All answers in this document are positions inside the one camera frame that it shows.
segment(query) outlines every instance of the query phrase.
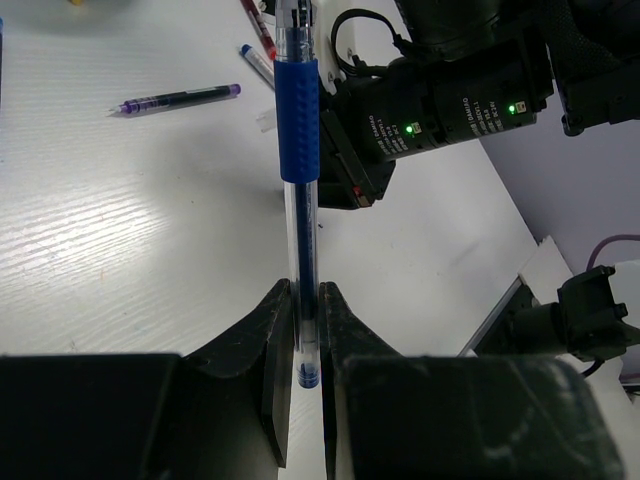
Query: gray wall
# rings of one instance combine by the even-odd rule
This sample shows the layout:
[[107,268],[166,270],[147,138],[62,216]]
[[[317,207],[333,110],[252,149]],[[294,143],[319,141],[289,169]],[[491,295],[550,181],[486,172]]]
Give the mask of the gray wall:
[[[533,235],[553,236],[574,273],[616,233],[640,233],[640,123],[566,137],[557,95],[538,123],[482,141]],[[640,258],[640,243],[610,245],[599,261]]]

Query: purple pen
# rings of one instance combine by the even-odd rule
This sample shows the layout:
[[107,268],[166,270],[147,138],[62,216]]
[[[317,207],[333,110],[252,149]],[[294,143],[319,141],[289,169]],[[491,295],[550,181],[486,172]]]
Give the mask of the purple pen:
[[240,85],[237,83],[232,85],[222,85],[220,87],[203,88],[201,90],[186,90],[184,92],[167,93],[165,95],[156,95],[154,97],[127,100],[122,103],[122,105],[118,105],[110,111],[124,115],[133,115],[161,108],[198,105],[215,100],[235,98],[240,94],[240,91]]

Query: red pen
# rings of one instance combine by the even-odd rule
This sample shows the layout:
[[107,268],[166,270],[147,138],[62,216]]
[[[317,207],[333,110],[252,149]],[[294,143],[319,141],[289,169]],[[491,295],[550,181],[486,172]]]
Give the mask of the red pen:
[[267,55],[271,60],[275,60],[276,45],[273,43],[271,35],[269,35],[269,30],[267,30],[267,26],[262,19],[262,14],[258,11],[256,4],[253,3],[253,0],[240,0],[240,3],[242,3],[245,12],[249,15],[249,20],[253,23],[256,33],[260,37],[260,43],[262,43]]

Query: rubber grip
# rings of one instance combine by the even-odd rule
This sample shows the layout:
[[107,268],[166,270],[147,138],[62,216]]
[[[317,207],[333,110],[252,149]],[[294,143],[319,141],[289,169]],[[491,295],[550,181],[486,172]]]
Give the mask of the rubber grip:
[[318,61],[274,64],[280,176],[310,183],[320,176]]

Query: table surface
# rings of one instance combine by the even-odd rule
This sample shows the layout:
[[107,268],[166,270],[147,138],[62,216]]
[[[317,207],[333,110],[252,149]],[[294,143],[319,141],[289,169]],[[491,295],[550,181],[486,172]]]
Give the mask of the table surface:
[[[390,14],[391,0],[362,2]],[[287,276],[272,91],[240,2],[4,0],[0,352],[189,353]],[[370,64],[384,27],[356,28]],[[137,118],[127,98],[241,83]],[[477,142],[401,160],[386,198],[321,211],[321,280],[405,354],[456,354],[536,244]],[[320,391],[295,388],[290,466],[324,478]]]

